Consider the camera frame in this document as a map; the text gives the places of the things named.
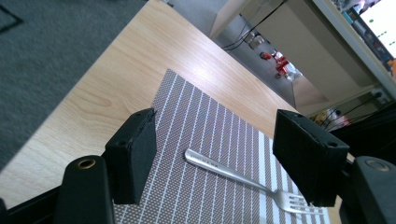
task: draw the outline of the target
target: fork handle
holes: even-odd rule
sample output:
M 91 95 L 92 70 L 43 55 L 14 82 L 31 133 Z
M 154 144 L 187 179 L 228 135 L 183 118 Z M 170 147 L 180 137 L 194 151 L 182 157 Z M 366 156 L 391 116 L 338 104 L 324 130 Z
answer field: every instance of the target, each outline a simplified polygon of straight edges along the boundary
M 233 170 L 225 165 L 222 165 L 221 163 L 218 163 L 204 155 L 201 155 L 200 153 L 193 151 L 189 148 L 186 149 L 184 156 L 186 157 L 186 160 L 188 162 L 190 162 L 194 165 L 197 165 L 199 167 L 202 167 L 208 171 L 211 171 L 218 175 L 223 175 L 223 176 L 229 177 L 233 180 L 250 185 L 253 188 L 264 190 L 267 194 L 270 194 L 270 195 L 274 194 L 270 189 L 261 185 L 259 182 L 252 180 L 245 175 L 239 174 L 235 170 Z

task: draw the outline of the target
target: gray striped placemat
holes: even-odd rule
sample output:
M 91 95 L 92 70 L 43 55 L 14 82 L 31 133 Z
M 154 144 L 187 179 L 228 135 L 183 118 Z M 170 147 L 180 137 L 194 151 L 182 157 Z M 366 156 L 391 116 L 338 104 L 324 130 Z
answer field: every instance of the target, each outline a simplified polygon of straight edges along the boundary
M 280 211 L 256 189 L 186 163 L 200 151 L 270 189 L 298 193 L 272 140 L 168 70 L 156 95 L 158 151 L 140 205 L 115 205 L 118 223 L 330 223 Z

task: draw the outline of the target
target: red object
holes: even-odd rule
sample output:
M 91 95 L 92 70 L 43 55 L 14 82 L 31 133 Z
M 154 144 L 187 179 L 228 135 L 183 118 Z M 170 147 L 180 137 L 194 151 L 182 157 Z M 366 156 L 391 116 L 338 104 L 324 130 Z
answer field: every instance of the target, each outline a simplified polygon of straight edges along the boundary
M 262 59 L 265 59 L 265 60 L 269 60 L 269 59 L 272 58 L 271 54 L 269 54 L 269 53 L 264 53 L 264 52 L 261 52 L 261 53 L 260 53 L 260 57 L 261 57 Z
M 278 77 L 285 76 L 288 73 L 285 66 L 289 63 L 289 61 L 283 55 L 281 57 L 275 57 L 275 60 Z

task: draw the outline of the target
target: cable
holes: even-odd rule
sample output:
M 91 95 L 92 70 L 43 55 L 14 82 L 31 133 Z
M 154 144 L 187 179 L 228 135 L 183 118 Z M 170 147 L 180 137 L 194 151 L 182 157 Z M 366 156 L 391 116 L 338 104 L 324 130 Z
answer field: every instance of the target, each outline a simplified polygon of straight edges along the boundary
M 325 120 L 323 120 L 323 122 L 320 124 L 320 127 L 324 124 L 324 122 L 335 112 L 335 111 L 339 111 L 337 108 L 334 109 L 334 111 L 332 113 L 330 113 Z
M 317 120 L 318 114 L 316 114 L 311 120 L 315 122 Z
M 249 19 L 246 20 L 245 25 L 244 25 L 244 27 L 242 28 L 242 30 L 241 30 L 241 32 L 239 33 L 239 35 L 236 37 L 235 42 L 241 37 L 242 33 L 244 33 L 245 28 L 248 26 L 248 23 L 249 23 L 251 20 L 253 20 L 253 19 L 257 16 L 257 14 L 258 14 L 259 11 L 262 9 L 262 7 L 266 7 L 266 6 L 268 6 L 268 5 L 272 2 L 272 0 L 262 0 L 262 1 L 263 1 L 263 2 L 264 2 L 264 1 L 267 1 L 267 2 L 266 2 L 266 3 L 258 4 L 258 3 L 257 3 L 257 0 L 254 0 L 254 2 L 256 3 L 256 5 L 259 6 L 259 7 L 258 7 L 257 10 L 254 12 L 254 14 L 253 14 Z
M 285 4 L 287 1 L 288 1 L 288 0 L 283 0 L 282 3 L 279 4 L 279 6 L 277 6 L 274 10 L 272 10 L 272 11 L 270 12 L 270 14 L 268 14 L 267 16 L 265 16 L 261 21 L 259 21 L 259 23 L 257 23 L 255 26 L 253 26 L 253 28 L 251 28 L 249 31 L 247 31 L 247 35 L 250 34 L 250 32 L 252 32 L 257 26 L 259 26 L 260 24 L 262 24 L 263 21 L 267 20 L 272 14 L 274 14 L 281 6 L 283 6 L 283 4 Z M 230 47 L 230 46 L 232 46 L 232 45 L 235 45 L 237 42 L 239 42 L 240 40 L 243 40 L 245 37 L 246 37 L 245 35 L 241 36 L 241 38 L 239 38 L 237 41 L 233 42 L 232 44 L 229 44 L 229 45 L 227 45 L 227 46 L 222 47 L 222 49 L 226 49 L 226 48 L 228 48 L 228 47 Z
M 378 152 L 383 151 L 384 149 L 386 149 L 388 146 L 392 145 L 394 142 L 396 142 L 396 139 L 393 139 L 392 141 L 390 141 L 389 143 L 387 143 L 384 147 L 381 147 L 379 150 L 371 152 L 370 154 L 368 154 L 367 156 L 372 156 Z
M 368 101 L 366 101 L 366 102 L 364 102 L 364 103 L 361 103 L 360 105 L 357 105 L 357 106 L 353 107 L 352 109 L 350 109 L 349 111 L 347 111 L 343 116 L 349 114 L 350 112 L 352 112 L 353 110 L 355 110 L 355 109 L 358 108 L 359 106 L 365 105 L 365 104 L 369 103 L 370 101 L 372 101 L 372 100 L 374 100 L 374 99 L 377 99 L 377 98 L 381 97 L 381 95 L 382 95 L 381 92 L 376 93 L 375 96 L 374 96 L 373 98 L 371 98 L 370 100 L 368 100 Z M 340 118 L 343 117 L 343 116 L 340 116 L 340 117 L 337 118 L 337 119 L 333 119 L 333 120 L 329 121 L 329 123 L 326 125 L 326 127 L 325 127 L 324 129 L 327 129 L 327 127 L 329 127 L 329 125 L 330 125 L 333 121 L 336 121 L 336 120 L 340 119 Z
M 7 24 L 6 26 L 3 26 L 0 28 L 0 34 L 10 30 L 11 28 L 20 25 L 21 23 L 23 23 L 23 19 L 17 17 L 14 13 L 10 12 L 8 9 L 6 9 L 5 7 L 3 7 L 2 5 L 0 5 L 0 12 L 3 12 L 4 14 L 12 17 L 14 19 L 14 22 L 12 22 L 11 24 Z
M 376 111 L 373 112 L 373 113 L 370 113 L 370 114 L 358 116 L 358 117 L 356 117 L 356 118 L 354 118 L 354 119 L 345 120 L 345 121 L 343 121 L 343 122 L 340 122 L 340 123 L 335 124 L 334 126 L 332 126 L 330 129 L 327 129 L 326 131 L 330 131 L 331 129 L 335 128 L 336 126 L 339 126 L 340 124 L 343 124 L 343 123 L 346 123 L 346 122 L 349 122 L 349 124 L 347 125 L 347 126 L 349 126 L 349 125 L 351 125 L 351 124 L 353 124 L 353 123 L 359 122 L 361 119 L 364 119 L 364 118 L 366 118 L 366 117 L 372 116 L 372 115 L 375 114 L 375 113 L 376 113 Z

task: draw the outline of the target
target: table surface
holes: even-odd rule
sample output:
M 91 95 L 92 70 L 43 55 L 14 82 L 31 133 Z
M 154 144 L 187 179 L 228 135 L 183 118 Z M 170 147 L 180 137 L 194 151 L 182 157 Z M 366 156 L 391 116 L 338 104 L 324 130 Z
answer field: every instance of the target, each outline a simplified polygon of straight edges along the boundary
M 271 138 L 276 110 L 294 111 L 171 7 L 148 1 L 0 174 L 7 207 L 59 186 L 70 161 L 101 155 L 151 106 L 168 68 Z

